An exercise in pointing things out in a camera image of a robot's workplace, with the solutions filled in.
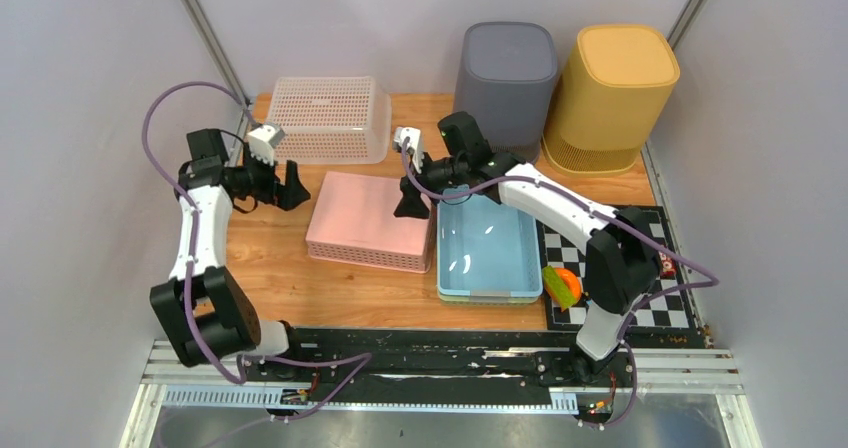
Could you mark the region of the pink perforated basket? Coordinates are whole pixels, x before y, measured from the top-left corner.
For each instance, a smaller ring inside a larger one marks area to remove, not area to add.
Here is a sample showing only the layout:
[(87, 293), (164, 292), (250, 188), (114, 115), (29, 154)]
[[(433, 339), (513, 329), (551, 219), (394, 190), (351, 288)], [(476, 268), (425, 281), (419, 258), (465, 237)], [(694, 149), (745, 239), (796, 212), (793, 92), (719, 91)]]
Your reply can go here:
[(432, 259), (430, 218), (399, 218), (399, 181), (330, 171), (322, 181), (305, 242), (310, 257), (425, 273)]

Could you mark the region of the white perforated basket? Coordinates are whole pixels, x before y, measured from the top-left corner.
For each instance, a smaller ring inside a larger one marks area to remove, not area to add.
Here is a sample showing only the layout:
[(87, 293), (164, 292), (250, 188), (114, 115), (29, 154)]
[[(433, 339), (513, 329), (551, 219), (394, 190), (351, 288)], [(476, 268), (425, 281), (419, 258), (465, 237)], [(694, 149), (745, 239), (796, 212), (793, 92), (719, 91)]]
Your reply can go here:
[(371, 76), (281, 77), (266, 121), (285, 133), (280, 162), (377, 164), (389, 150), (391, 96)]

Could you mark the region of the blue perforated basket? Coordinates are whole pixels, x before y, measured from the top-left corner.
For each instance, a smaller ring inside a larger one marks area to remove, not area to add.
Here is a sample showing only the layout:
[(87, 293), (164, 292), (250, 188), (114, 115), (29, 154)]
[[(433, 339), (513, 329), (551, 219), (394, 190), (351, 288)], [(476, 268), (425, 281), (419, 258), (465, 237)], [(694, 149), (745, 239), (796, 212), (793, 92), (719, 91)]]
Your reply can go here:
[(437, 294), (535, 297), (542, 294), (536, 220), (460, 185), (438, 203)]

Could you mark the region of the green perforated basket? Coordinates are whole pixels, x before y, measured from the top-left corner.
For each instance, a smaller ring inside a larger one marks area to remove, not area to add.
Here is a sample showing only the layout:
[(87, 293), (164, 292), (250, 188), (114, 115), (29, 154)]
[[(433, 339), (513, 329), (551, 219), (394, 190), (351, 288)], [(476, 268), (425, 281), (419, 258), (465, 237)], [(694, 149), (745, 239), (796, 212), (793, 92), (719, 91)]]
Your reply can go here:
[(525, 306), (536, 303), (539, 296), (535, 297), (498, 297), (498, 296), (454, 296), (438, 295), (444, 303), (464, 305), (495, 305), (495, 306)]

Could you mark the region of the grey slatted waste bin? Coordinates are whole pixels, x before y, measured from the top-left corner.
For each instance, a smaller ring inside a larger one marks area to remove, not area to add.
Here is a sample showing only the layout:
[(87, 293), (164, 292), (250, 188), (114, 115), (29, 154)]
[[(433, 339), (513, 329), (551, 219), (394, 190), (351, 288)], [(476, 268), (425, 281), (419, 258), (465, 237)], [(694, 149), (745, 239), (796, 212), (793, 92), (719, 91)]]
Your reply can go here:
[(470, 114), (495, 151), (534, 163), (559, 61), (550, 33), (529, 22), (481, 22), (463, 38), (454, 112)]

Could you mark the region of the yellow slatted waste bin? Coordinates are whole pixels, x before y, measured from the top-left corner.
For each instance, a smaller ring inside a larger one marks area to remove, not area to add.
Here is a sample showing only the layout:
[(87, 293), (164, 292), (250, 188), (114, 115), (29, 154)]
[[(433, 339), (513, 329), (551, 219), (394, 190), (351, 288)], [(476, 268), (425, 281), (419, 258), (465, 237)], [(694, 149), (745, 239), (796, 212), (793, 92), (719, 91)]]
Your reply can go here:
[(583, 28), (551, 100), (543, 154), (554, 169), (571, 176), (629, 171), (679, 77), (675, 54), (656, 28)]

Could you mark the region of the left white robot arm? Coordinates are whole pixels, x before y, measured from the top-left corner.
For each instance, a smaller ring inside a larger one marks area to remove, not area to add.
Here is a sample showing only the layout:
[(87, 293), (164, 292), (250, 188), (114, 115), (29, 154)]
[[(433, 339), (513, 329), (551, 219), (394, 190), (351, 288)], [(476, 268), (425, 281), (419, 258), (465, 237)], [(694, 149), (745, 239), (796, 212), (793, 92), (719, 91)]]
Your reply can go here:
[(291, 344), (293, 328), (263, 320), (226, 266), (227, 229), (236, 201), (290, 211), (310, 198), (289, 160), (276, 174), (275, 149), (283, 130), (263, 124), (242, 142), (243, 158), (229, 165), (219, 129), (188, 134), (191, 158), (178, 172), (176, 195), (182, 222), (178, 254), (165, 283), (150, 291), (151, 307), (186, 367), (232, 355), (268, 356), (268, 368), (283, 381), (298, 379), (306, 354)]

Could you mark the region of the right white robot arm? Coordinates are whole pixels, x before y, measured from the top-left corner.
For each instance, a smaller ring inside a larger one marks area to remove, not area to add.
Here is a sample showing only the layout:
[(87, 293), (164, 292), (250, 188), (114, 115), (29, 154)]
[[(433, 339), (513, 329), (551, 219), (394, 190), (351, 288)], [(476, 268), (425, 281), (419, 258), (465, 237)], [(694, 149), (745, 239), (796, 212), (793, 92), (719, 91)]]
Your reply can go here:
[(543, 175), (512, 152), (497, 152), (482, 135), (475, 118), (452, 113), (438, 124), (448, 154), (434, 159), (421, 132), (399, 127), (392, 148), (402, 157), (405, 174), (394, 214), (423, 219), (425, 202), (453, 198), (451, 188), (488, 197), (517, 209), (567, 239), (585, 259), (582, 288), (591, 304), (570, 350), (573, 376), (596, 385), (611, 371), (611, 361), (626, 329), (627, 315), (658, 280), (662, 263), (645, 213), (635, 207), (613, 208), (578, 195)]

